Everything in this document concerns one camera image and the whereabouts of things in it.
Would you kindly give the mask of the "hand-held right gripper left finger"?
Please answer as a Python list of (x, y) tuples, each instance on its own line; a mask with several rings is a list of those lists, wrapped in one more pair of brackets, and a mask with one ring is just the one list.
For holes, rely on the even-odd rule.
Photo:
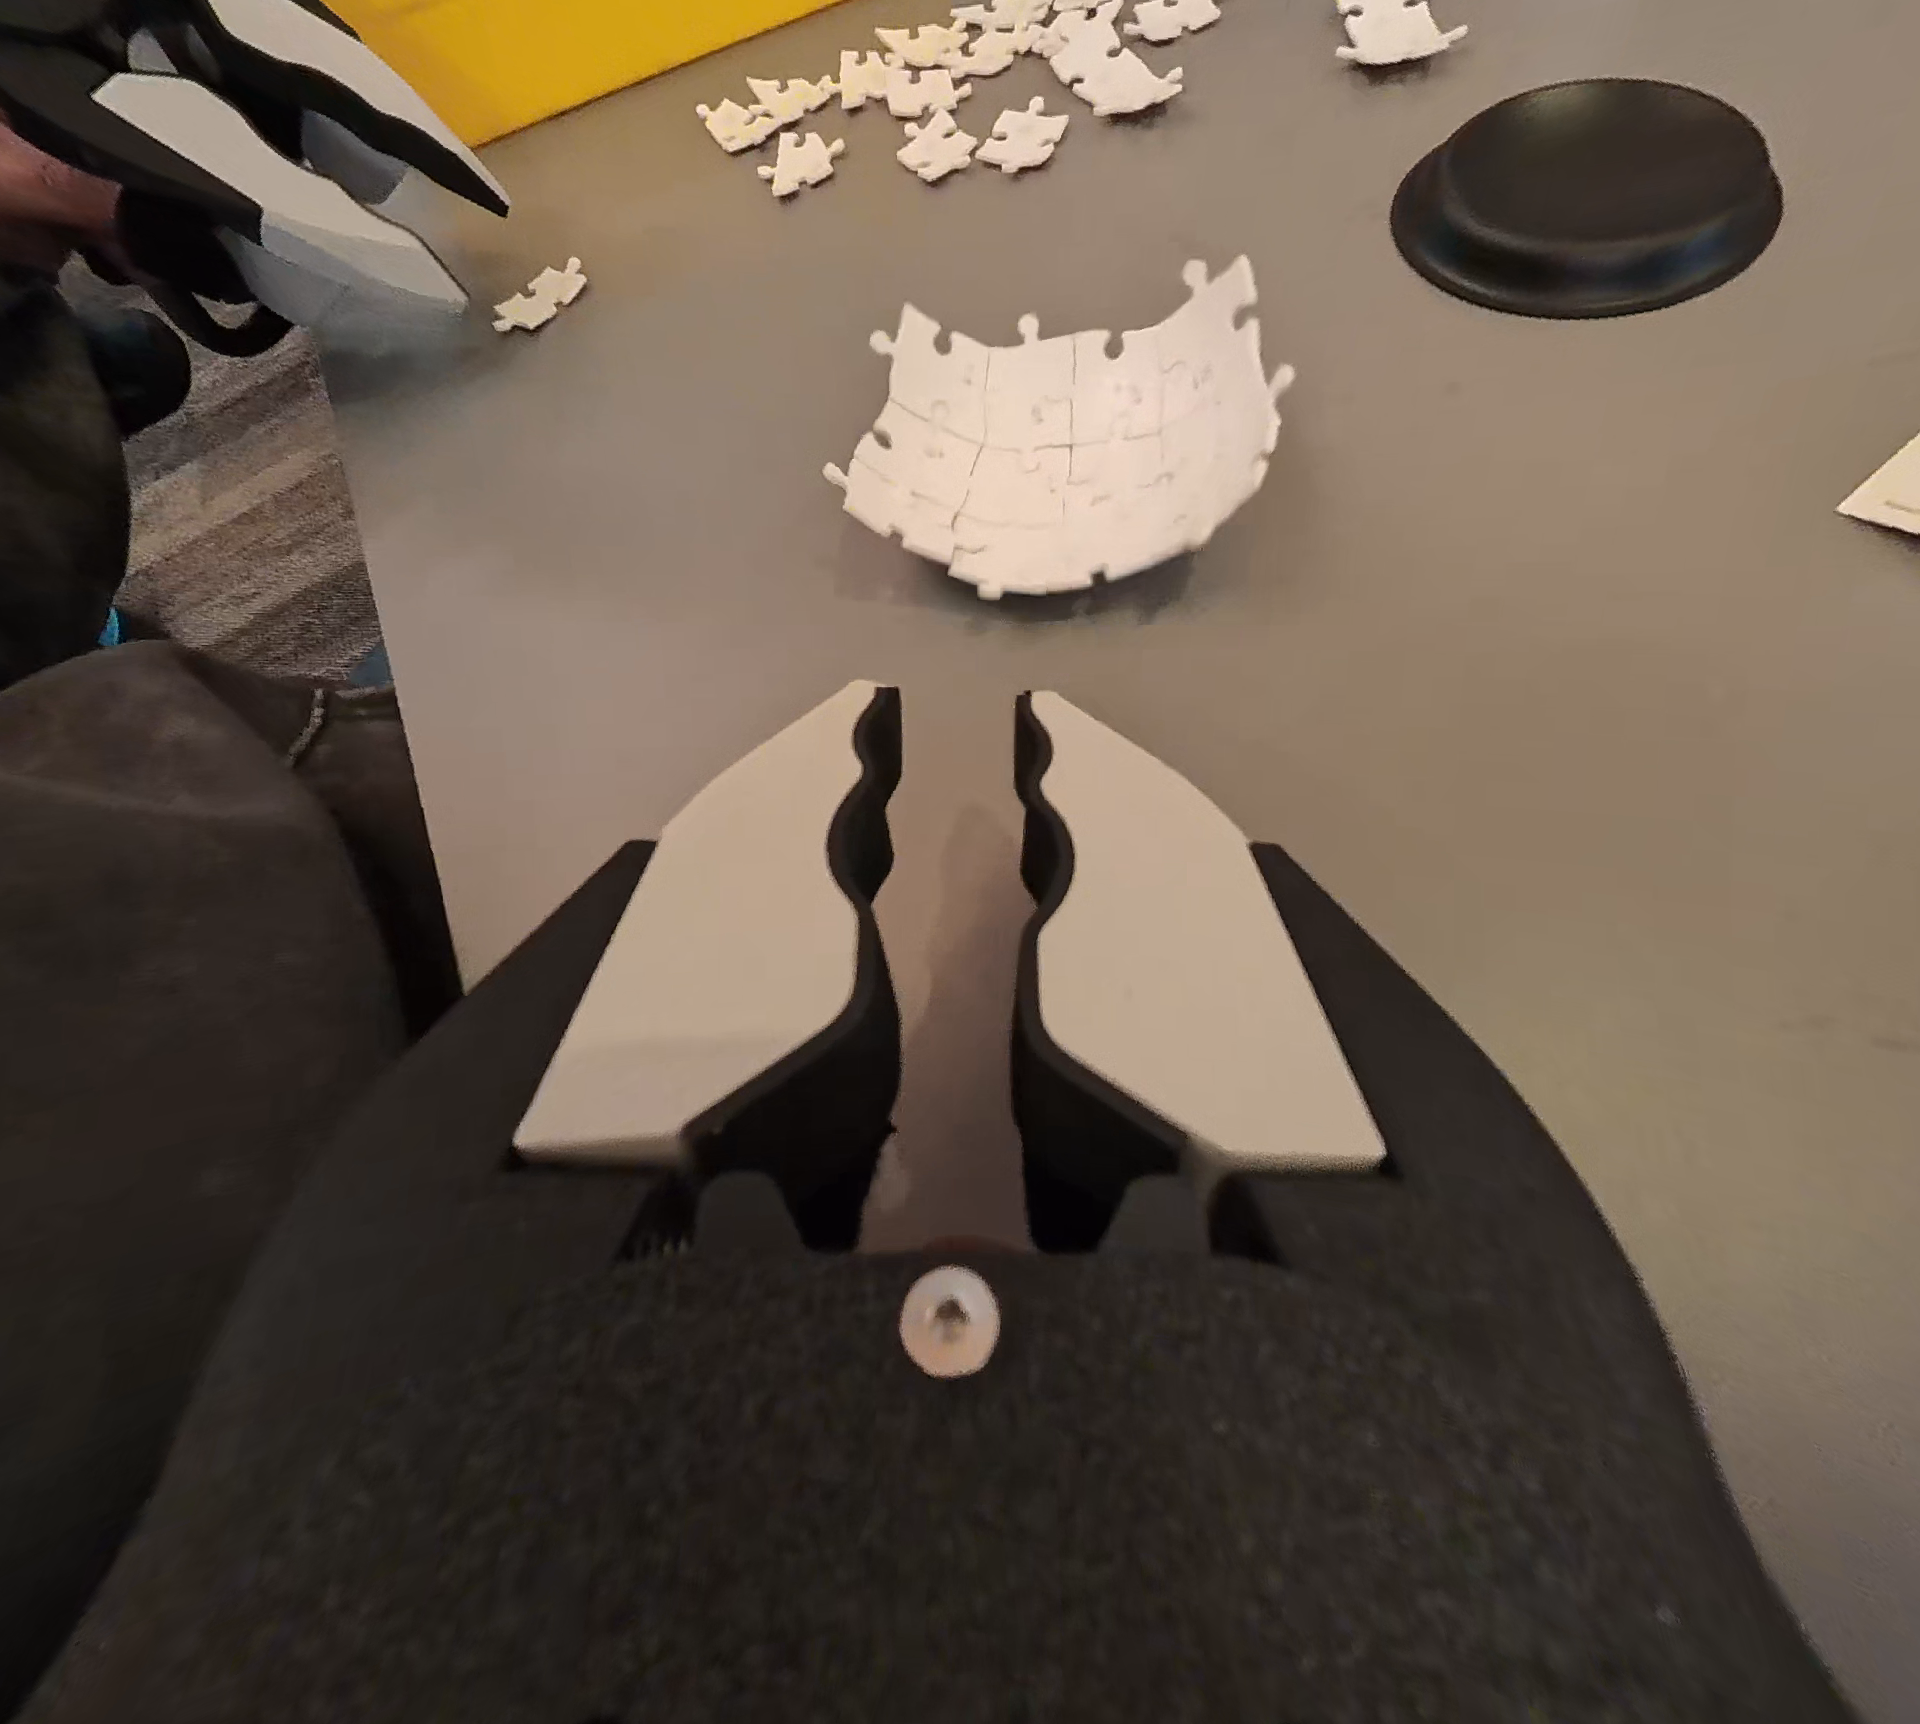
[(513, 1133), (557, 1169), (775, 1184), (849, 1252), (899, 1097), (874, 905), (894, 869), (899, 690), (851, 681), (664, 826)]

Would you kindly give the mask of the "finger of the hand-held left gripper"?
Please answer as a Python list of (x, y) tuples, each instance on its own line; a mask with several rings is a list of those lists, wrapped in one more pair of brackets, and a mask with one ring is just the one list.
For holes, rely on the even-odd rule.
[(188, 0), (222, 76), (283, 107), (323, 117), (362, 146), (470, 204), (505, 219), (508, 193), (382, 57), (300, 0)]
[(167, 74), (118, 72), (97, 111), (191, 180), (212, 236), (265, 309), (292, 322), (457, 322), (468, 292), (431, 249), (287, 158), (222, 96)]

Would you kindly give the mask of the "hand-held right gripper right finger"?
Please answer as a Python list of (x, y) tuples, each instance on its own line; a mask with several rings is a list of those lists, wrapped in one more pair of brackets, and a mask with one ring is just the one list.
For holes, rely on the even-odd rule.
[(1208, 1233), (1230, 1184), (1364, 1180), (1387, 1147), (1252, 840), (1051, 689), (1014, 713), (1012, 1112), (1040, 1252), (1092, 1252), (1139, 1184)]

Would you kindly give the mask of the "curved assembled puzzle section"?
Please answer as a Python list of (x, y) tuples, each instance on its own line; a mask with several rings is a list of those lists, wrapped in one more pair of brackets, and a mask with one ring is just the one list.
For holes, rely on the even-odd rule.
[(868, 339), (886, 394), (846, 464), (842, 513), (983, 603), (1117, 584), (1202, 551), (1263, 486), (1294, 369), (1263, 367), (1249, 257), (1191, 258), (1185, 300), (1111, 334), (1015, 345), (913, 304)]

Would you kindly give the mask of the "single white puzzle piece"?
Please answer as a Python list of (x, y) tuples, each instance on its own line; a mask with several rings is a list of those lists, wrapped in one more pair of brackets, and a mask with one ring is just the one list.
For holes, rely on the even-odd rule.
[(491, 331), (500, 336), (533, 334), (572, 309), (587, 290), (587, 274), (578, 255), (559, 267), (545, 267), (518, 295), (491, 307)]

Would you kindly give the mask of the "pile of white puzzle pieces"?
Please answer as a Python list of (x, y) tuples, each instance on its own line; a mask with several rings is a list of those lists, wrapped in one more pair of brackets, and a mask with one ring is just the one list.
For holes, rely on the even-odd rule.
[(1133, 122), (1163, 113), (1185, 92), (1173, 46), (1211, 30), (1225, 0), (983, 0), (947, 11), (945, 23), (876, 28), (876, 49), (846, 51), (822, 78), (750, 78), (748, 99), (697, 105), (706, 137), (727, 157), (766, 153), (756, 166), (768, 193), (786, 201), (830, 180), (847, 151), (811, 120), (882, 113), (899, 127), (894, 158), (926, 187), (974, 166), (999, 177), (1046, 169), (1072, 114), (1044, 95), (996, 113), (982, 135), (960, 111), (985, 81), (1034, 61), (1064, 101), (1097, 122)]

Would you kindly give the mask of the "joined white puzzle piece pair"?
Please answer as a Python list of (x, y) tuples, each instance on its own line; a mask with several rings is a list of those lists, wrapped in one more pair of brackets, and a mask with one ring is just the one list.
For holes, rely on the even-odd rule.
[(1428, 63), (1464, 42), (1468, 24), (1441, 26), (1428, 0), (1333, 0), (1345, 42), (1333, 57), (1367, 72)]

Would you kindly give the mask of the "person's left hand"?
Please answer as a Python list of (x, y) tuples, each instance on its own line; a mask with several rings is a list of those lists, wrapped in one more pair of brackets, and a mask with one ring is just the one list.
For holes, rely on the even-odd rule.
[(80, 250), (112, 249), (119, 187), (35, 151), (2, 122), (2, 265), (58, 273)]

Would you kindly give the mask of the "white printed paper sheet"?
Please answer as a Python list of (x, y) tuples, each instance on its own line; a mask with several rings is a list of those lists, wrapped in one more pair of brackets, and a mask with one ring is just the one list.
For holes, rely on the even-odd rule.
[(1912, 437), (1836, 507), (1836, 514), (1900, 536), (1917, 538), (1917, 476), (1920, 438)]

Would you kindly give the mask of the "black round stand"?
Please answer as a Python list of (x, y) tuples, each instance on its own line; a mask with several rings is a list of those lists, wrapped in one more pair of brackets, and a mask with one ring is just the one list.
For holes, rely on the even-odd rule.
[(1525, 321), (1615, 321), (1713, 292), (1784, 219), (1764, 132), (1706, 91), (1579, 78), (1501, 99), (1401, 179), (1405, 267)]

